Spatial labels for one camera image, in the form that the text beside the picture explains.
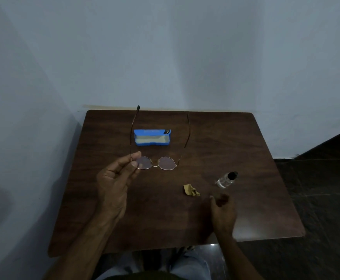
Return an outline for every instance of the black bottle cap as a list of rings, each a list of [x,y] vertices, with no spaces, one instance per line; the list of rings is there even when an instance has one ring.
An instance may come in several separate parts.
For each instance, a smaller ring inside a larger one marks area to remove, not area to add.
[[[235,172],[230,172],[230,173],[228,173],[228,179],[230,179],[231,181],[233,181],[234,179],[236,179],[237,178],[237,175],[238,175],[238,173],[235,171]]]

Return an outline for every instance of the light blue jeans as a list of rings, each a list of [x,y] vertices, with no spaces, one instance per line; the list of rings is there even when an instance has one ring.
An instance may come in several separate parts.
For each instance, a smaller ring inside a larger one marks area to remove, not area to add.
[[[166,271],[166,266],[159,269]],[[101,274],[96,280],[141,272],[131,253],[125,253],[117,265]],[[211,280],[209,265],[195,251],[186,251],[170,267],[170,273],[186,280]]]

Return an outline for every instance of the person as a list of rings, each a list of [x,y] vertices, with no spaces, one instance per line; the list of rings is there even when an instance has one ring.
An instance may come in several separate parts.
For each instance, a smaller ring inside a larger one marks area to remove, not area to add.
[[[91,220],[67,252],[48,270],[44,280],[90,280],[109,236],[126,211],[127,190],[140,173],[135,161],[140,151],[114,161],[97,174],[98,205]],[[210,197],[214,232],[233,279],[263,279],[232,238],[236,211],[232,198]],[[187,250],[165,271],[133,271],[113,267],[98,279],[211,279],[207,263]]]

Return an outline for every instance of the dark floor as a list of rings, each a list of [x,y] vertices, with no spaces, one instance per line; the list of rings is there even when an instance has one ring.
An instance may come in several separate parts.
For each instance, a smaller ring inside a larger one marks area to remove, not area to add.
[[[240,242],[240,248],[266,280],[340,280],[340,136],[276,165],[306,236]],[[196,251],[213,280],[230,279],[219,245]]]

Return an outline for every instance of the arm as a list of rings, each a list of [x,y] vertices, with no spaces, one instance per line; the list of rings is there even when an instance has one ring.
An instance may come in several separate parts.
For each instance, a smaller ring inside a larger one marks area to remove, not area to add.
[[[141,156],[132,155],[133,160]],[[138,173],[131,156],[121,157],[97,175],[99,202],[92,219],[44,280],[89,280],[117,222],[126,210],[127,186]]]
[[[235,205],[233,200],[223,194],[221,199],[211,199],[211,220],[219,246],[222,250],[225,263],[231,278],[238,280],[263,280],[253,265],[238,247],[232,238],[232,231],[236,221]]]

